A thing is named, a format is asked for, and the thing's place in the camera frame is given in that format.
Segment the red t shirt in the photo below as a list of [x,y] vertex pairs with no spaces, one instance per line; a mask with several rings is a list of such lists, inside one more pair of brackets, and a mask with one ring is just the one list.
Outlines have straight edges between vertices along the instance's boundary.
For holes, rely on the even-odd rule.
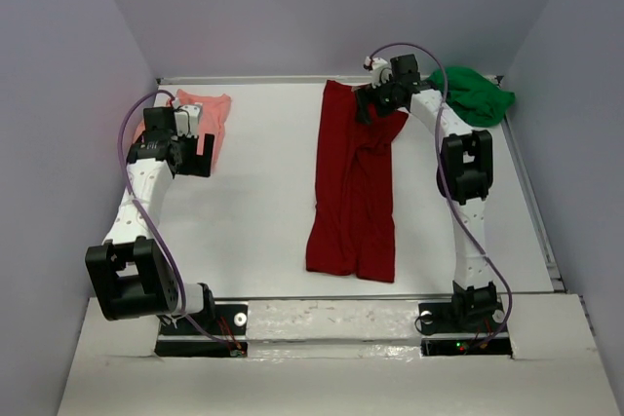
[[395,281],[392,144],[408,115],[356,120],[355,90],[325,84],[318,134],[316,212],[305,262],[310,272]]

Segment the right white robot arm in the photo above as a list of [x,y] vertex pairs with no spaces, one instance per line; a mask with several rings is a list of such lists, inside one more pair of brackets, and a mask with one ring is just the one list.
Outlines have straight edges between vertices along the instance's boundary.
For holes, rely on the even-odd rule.
[[436,183],[452,220],[455,268],[450,300],[420,304],[415,327],[424,336],[489,333],[505,312],[497,291],[504,281],[485,249],[485,205],[493,184],[490,132],[465,123],[420,76],[413,55],[366,57],[370,83],[355,92],[358,121],[390,119],[406,110],[433,135]]

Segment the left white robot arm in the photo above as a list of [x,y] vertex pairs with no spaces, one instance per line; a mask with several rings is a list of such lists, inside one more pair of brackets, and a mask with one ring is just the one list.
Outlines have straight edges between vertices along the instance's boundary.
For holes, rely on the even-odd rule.
[[201,131],[202,120],[198,102],[146,108],[142,131],[122,153],[127,187],[102,244],[89,247],[85,256],[97,301],[110,321],[181,316],[196,333],[215,324],[209,287],[182,281],[157,232],[174,179],[212,172],[215,138]]

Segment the green t shirt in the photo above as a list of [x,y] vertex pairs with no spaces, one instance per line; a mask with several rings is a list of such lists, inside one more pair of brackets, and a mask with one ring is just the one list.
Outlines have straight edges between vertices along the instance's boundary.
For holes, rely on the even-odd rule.
[[516,102],[514,93],[501,90],[471,68],[451,66],[445,71],[448,85],[446,102],[470,126],[497,126]]

